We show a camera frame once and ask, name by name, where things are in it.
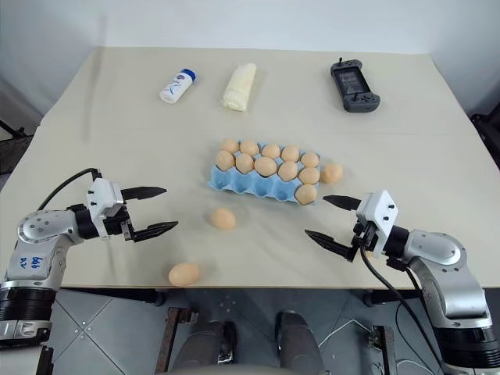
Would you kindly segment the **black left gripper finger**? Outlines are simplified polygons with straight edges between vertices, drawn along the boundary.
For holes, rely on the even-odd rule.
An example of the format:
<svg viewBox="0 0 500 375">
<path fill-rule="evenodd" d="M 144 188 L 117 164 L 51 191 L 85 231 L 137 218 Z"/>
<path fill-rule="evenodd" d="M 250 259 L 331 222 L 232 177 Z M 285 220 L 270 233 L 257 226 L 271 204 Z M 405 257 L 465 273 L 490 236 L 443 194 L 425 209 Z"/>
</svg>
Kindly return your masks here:
<svg viewBox="0 0 500 375">
<path fill-rule="evenodd" d="M 131 187 L 121 190 L 121 195 L 125 202 L 132 199 L 143 200 L 153 198 L 164 193 L 167 193 L 167 190 L 163 187 Z"/>
<path fill-rule="evenodd" d="M 172 230 L 178 223 L 178 221 L 155 223 L 139 231 L 135 231 L 134 228 L 131 228 L 130 237 L 132 241 L 146 241 L 165 234 L 167 231 Z"/>
</svg>

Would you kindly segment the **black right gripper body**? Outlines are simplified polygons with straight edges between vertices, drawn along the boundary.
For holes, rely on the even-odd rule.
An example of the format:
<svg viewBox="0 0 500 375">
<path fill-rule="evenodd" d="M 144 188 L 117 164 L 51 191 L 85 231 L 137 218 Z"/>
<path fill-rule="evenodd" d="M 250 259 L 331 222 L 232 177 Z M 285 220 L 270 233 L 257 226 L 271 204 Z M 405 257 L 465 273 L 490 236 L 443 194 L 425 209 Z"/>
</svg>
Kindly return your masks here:
<svg viewBox="0 0 500 375">
<path fill-rule="evenodd" d="M 358 250 L 365 249 L 371 252 L 374 250 L 375 244 L 378 241 L 377 231 L 378 228 L 374 222 L 366 221 L 363 223 L 361 219 L 356 220 L 353 227 L 354 236 L 351 240 L 351 262 L 356 257 Z"/>
</svg>

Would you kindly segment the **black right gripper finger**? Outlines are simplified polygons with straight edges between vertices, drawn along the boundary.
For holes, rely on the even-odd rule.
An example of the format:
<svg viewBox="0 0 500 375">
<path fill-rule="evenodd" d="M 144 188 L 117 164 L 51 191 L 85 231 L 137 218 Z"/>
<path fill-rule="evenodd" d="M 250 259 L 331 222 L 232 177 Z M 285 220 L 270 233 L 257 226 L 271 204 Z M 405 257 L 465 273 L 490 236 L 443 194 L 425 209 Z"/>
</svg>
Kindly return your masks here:
<svg viewBox="0 0 500 375">
<path fill-rule="evenodd" d="M 347 195 L 325 195 L 323 200 L 347 211 L 356 211 L 359 207 L 359 200 Z"/>
<path fill-rule="evenodd" d="M 320 247 L 341 256 L 349 262 L 352 262 L 355 258 L 355 247 L 338 243 L 332 237 L 317 231 L 305 230 L 305 233 Z"/>
</svg>

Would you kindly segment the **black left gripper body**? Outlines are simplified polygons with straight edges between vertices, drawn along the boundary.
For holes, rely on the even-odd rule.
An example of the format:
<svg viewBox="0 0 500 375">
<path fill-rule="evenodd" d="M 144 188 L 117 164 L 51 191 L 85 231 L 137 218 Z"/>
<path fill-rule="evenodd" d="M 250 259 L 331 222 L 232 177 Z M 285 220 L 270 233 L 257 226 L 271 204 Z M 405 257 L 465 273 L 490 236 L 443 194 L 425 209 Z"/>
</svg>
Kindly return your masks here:
<svg viewBox="0 0 500 375">
<path fill-rule="evenodd" d="M 126 204 L 122 205 L 114 216 L 107 216 L 103 223 L 109 236 L 122 234 L 126 241 L 133 239 L 134 228 Z"/>
</svg>

